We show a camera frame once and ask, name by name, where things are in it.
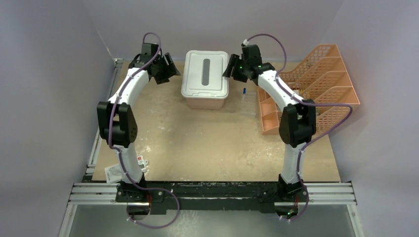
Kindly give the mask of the white plastic bin lid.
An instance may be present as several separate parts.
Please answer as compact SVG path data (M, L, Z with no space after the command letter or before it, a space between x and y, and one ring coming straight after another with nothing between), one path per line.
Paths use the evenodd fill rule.
M228 79L223 76L229 55L224 51L190 50L185 57L181 94L187 99L226 99Z

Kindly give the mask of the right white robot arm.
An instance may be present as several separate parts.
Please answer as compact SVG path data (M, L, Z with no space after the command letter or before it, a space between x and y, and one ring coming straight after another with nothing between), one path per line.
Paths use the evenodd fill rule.
M256 44L241 45L241 55L232 54L223 76L236 81L251 80L273 99L280 110L279 135L285 143L283 169L277 194L289 201L303 188L303 152L316 133L316 112L312 100L304 100L291 90L270 63L264 63Z

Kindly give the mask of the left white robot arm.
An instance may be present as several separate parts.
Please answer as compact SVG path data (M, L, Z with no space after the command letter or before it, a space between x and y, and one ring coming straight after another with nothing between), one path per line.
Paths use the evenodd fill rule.
M122 185L130 186L128 196L135 202L145 200L149 188L140 184L144 172L138 165L135 151L138 127L132 106L151 79L162 84L178 75L180 72L169 53L162 54L159 44L144 42L141 52L130 62L121 86L96 107L99 135L115 151L122 171Z

